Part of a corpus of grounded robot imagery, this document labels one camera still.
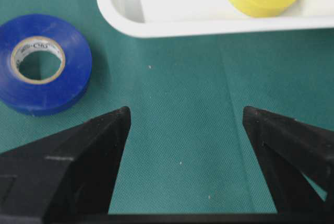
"green fabric surface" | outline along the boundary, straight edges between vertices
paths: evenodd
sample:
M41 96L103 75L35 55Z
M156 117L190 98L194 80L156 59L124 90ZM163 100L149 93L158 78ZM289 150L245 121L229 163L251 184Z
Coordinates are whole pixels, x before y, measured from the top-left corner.
M242 127L246 105L334 129L334 30L134 39L96 0L0 0L0 24L42 13L88 40L84 97L54 116L0 103L0 151L127 105L132 128L111 213L275 212Z

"green cutting mat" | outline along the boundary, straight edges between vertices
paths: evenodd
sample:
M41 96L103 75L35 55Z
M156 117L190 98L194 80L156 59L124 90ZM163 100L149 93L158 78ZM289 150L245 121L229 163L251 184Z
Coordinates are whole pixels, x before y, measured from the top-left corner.
M334 30L142 40L111 28L96 0L0 0L0 8L0 23L29 13L67 20L93 55L88 91L73 108L31 117L0 103L0 151L129 106L111 213L273 212L243 107L334 129Z

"white tray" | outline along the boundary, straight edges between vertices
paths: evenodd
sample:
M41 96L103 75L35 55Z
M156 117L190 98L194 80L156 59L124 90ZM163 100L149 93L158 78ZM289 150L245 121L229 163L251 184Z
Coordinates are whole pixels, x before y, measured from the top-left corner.
M334 0L298 0L281 16L255 19L228 0L97 0L107 22L134 37L334 27Z

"blue electrical tape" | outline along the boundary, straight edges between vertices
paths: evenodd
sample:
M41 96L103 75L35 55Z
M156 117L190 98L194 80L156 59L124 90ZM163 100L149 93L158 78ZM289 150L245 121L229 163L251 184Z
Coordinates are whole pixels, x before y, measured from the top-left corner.
M59 70L44 80L19 72L23 59L48 51ZM69 23L48 15L26 15L0 26L0 99L18 112L42 116L66 110L85 93L92 69L87 41Z

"tape core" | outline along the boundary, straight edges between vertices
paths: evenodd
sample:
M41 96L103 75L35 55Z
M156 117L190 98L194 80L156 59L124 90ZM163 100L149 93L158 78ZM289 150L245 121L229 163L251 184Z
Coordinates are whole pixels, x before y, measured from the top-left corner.
M29 79L25 77L23 74L21 74L19 71L19 66L22 63L22 61L29 54L37 51L50 52L54 54L57 58L59 58L59 60L61 61L58 71L47 79L43 80ZM42 85L50 83L57 77L59 77L59 75L64 70L66 59L63 49L57 42L47 37L34 36L20 41L15 46L14 50L11 53L10 62L11 62L11 68L13 69L15 75L20 80L34 85Z

